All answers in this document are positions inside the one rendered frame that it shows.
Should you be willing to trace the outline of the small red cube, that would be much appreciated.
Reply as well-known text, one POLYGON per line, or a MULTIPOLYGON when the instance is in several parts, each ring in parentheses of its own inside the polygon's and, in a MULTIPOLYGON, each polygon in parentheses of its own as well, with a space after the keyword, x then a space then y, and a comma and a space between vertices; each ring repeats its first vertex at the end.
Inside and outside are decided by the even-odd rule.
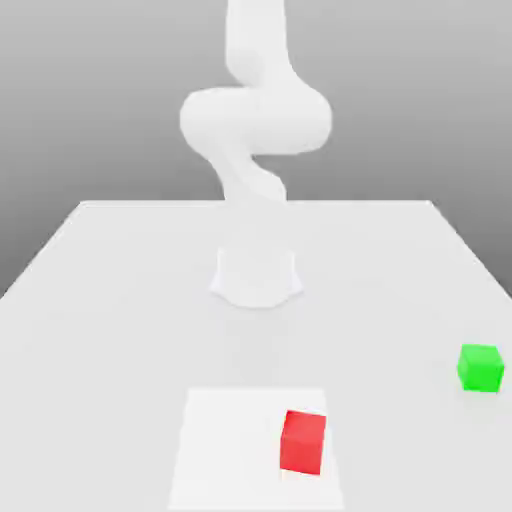
POLYGON ((325 415, 288 410, 280 437, 280 468, 319 475, 326 424, 325 415))

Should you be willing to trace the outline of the small green cube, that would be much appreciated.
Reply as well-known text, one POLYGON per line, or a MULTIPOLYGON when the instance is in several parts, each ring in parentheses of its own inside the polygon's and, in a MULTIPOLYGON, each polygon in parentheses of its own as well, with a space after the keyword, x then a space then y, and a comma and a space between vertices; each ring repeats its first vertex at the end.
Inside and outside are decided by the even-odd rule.
POLYGON ((505 364, 494 345, 463 344, 457 374, 465 391, 498 393, 505 364))

